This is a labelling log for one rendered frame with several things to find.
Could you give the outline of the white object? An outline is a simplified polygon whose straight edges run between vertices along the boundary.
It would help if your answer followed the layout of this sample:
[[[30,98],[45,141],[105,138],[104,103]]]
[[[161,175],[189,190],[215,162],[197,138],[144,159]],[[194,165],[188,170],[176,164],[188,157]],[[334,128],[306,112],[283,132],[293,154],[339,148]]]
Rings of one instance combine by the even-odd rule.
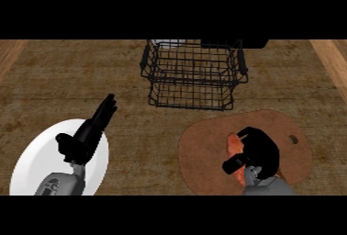
[[[160,49],[175,49],[187,43],[184,39],[153,39],[151,42]]]

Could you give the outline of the orange sweet potato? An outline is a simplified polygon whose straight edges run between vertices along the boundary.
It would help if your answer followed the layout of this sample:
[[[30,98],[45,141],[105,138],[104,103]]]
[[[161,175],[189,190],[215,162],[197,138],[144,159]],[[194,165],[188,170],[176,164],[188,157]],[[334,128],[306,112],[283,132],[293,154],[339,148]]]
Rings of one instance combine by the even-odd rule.
[[[226,149],[228,149],[228,158],[232,158],[238,153],[243,153],[244,144],[235,132],[232,132],[228,135]],[[244,170],[246,170],[246,166],[241,166],[241,168],[234,172],[234,176],[241,186],[246,186]]]

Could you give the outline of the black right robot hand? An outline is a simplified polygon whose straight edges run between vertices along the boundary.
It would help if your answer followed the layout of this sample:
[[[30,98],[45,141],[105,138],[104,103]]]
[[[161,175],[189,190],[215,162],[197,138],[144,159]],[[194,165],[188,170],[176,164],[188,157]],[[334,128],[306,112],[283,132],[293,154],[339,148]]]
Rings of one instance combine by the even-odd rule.
[[[259,180],[277,175],[280,169],[280,148],[268,133],[254,127],[244,128],[238,134],[241,152],[229,154],[223,162],[223,171],[232,174],[243,166],[260,167]]]

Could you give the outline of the brown wooden cutting board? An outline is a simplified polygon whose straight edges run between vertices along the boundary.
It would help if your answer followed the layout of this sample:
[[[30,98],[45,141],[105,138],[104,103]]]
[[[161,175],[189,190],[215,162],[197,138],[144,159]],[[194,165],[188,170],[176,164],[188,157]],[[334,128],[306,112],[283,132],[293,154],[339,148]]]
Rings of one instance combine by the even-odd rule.
[[[280,173],[290,185],[302,183],[312,169],[312,150],[294,120],[281,112],[259,110],[216,117],[189,125],[179,141],[179,167],[194,194],[240,196],[244,186],[223,171],[228,160],[226,139],[244,128],[262,129],[280,148]]]

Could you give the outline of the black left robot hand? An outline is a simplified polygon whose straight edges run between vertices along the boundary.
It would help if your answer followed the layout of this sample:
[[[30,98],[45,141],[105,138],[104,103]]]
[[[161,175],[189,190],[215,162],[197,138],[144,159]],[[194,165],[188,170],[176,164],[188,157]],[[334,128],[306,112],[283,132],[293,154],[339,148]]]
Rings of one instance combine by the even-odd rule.
[[[116,94],[110,94],[101,103],[92,118],[83,122],[74,135],[71,136],[67,133],[60,133],[57,135],[58,152],[65,156],[65,162],[79,165],[86,165],[89,163],[116,111]]]

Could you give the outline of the black appliance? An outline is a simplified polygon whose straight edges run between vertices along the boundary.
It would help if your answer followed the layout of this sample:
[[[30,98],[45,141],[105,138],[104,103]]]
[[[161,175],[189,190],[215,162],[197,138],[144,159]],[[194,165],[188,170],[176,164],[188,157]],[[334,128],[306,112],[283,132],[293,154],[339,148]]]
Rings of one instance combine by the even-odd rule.
[[[203,39],[204,49],[263,49],[268,45],[266,39]]]

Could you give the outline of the white round plate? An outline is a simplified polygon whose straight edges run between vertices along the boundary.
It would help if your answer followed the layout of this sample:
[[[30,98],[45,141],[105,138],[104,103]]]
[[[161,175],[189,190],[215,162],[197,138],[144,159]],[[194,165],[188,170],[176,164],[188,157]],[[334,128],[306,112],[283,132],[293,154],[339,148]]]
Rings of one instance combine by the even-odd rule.
[[[30,142],[12,172],[9,184],[9,194],[12,196],[33,196],[45,177],[51,173],[74,172],[73,167],[64,161],[64,155],[58,152],[57,135],[60,133],[74,135],[83,122],[83,119],[61,121],[48,128]],[[93,196],[108,170],[107,134],[102,134],[102,139],[92,160],[88,163],[86,170],[86,189],[83,195]]]

